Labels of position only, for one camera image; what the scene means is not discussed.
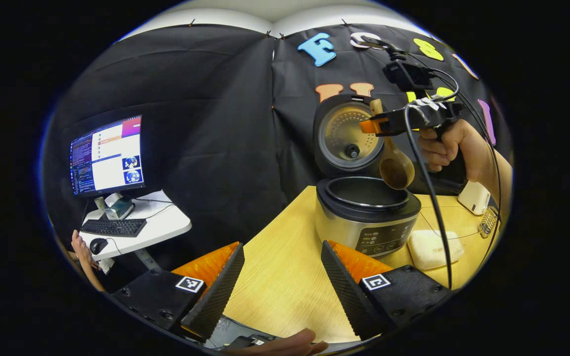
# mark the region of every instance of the monitor screen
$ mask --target monitor screen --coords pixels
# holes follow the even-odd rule
[[[77,196],[144,187],[142,115],[101,126],[70,144],[70,178]]]

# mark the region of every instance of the person's hand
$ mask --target person's hand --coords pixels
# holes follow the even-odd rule
[[[223,350],[230,356],[307,356],[314,355],[329,347],[326,342],[311,345],[316,333],[310,329],[302,329],[289,338],[273,340],[262,345],[244,347],[243,349]]]
[[[79,236],[79,232],[76,230],[74,230],[72,234],[72,248],[74,249],[76,255],[78,255],[79,261],[81,261],[81,266],[83,266],[83,268],[92,267],[96,270],[100,270],[98,262],[91,259],[91,251],[89,251],[89,248],[86,246],[85,241],[83,241],[83,238]]]
[[[418,144],[422,156],[428,160],[430,169],[441,171],[443,166],[457,158],[459,148],[466,162],[466,176],[471,182],[484,180],[482,174],[493,164],[488,142],[466,121],[459,119],[436,140],[434,129],[419,129]]]

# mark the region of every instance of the ceiling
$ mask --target ceiling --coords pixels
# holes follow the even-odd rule
[[[388,7],[371,0],[190,0],[163,13],[187,9],[228,9],[276,22],[300,11],[334,5],[357,5],[388,10]]]

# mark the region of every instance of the white sponge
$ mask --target white sponge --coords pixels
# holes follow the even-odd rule
[[[456,262],[463,255],[461,241],[455,232],[446,231],[450,248],[450,263]],[[445,266],[445,252],[439,230],[416,230],[410,234],[408,241],[410,255],[419,269],[430,269]]]

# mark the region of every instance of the wooden tabletop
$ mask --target wooden tabletop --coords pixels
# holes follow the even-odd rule
[[[413,230],[437,226],[430,197],[416,195],[422,208]],[[306,327],[316,340],[354,342],[355,336],[321,262],[321,247],[314,226],[316,189],[307,187],[267,227],[244,245],[245,264],[224,315],[265,333],[291,336]],[[474,216],[456,196],[437,196],[447,231],[460,238],[465,253],[452,264],[452,288],[469,281],[488,248]],[[408,245],[380,261],[397,268],[413,265]],[[424,273],[447,286],[446,267]]]

